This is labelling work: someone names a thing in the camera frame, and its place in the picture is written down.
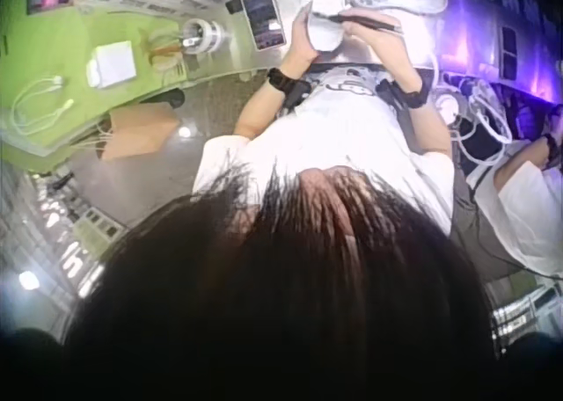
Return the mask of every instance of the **earphones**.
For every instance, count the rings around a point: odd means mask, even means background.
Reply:
[[[37,86],[38,84],[44,83],[51,83],[51,86],[41,91],[28,93],[33,87]],[[40,131],[46,130],[47,128],[51,128],[59,120],[59,118],[74,105],[74,99],[67,100],[60,108],[54,110],[52,113],[32,120],[22,119],[21,115],[18,114],[17,108],[18,105],[23,104],[33,96],[50,93],[52,91],[59,91],[63,86],[64,79],[61,76],[42,78],[27,85],[24,90],[21,91],[19,95],[14,99],[14,102],[11,106],[11,124],[14,129],[20,135],[34,135],[36,133],[39,133]]]

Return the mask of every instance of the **phone screen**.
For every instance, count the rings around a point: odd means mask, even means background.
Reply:
[[[243,0],[256,48],[260,51],[285,44],[282,22],[274,0]]]

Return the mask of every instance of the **green countertop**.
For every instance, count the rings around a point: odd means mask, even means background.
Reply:
[[[179,25],[175,21],[126,12],[81,14],[75,7],[28,16],[26,0],[3,1],[0,33],[8,47],[6,54],[3,40],[0,40],[0,106],[4,112],[11,110],[13,100],[25,86],[44,77],[62,76],[65,86],[61,91],[30,98],[19,107],[28,118],[51,113],[67,99],[75,101],[51,128],[34,135],[21,137],[8,119],[3,120],[4,132],[10,136],[23,138],[25,145],[53,152],[53,156],[32,162],[36,156],[4,143],[2,158],[22,168],[37,171],[53,167],[48,164],[54,161],[48,159],[59,161],[61,154],[55,156],[52,149],[64,150],[62,143],[79,134],[109,109],[186,81],[185,73],[164,78],[149,64],[149,35],[162,29],[178,33]],[[132,42],[137,77],[104,90],[92,89],[86,78],[86,63],[91,59],[92,50],[124,40]]]

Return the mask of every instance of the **white sleeve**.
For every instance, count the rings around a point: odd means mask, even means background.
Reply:
[[[205,190],[237,162],[238,152],[250,140],[242,135],[222,135],[205,143],[193,193]]]
[[[435,195],[442,212],[451,221],[454,211],[454,163],[439,152],[412,154],[412,160],[417,172]]]

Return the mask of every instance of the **white t-shirt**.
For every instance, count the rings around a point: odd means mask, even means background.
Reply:
[[[557,168],[541,171],[527,162],[497,192],[494,173],[530,141],[513,142],[504,158],[485,176],[475,201],[494,233],[514,259],[529,269],[563,273],[563,176]],[[467,178],[471,187],[484,173],[478,167]]]
[[[334,166],[365,172],[372,184],[394,187],[419,204],[449,235],[453,211],[454,166],[442,153],[412,153],[396,114],[375,93],[373,73],[336,68],[319,80],[294,113],[275,121],[256,139],[226,135],[208,141],[194,191],[228,168],[245,165],[252,185],[248,202],[260,204],[273,168],[280,177]]]

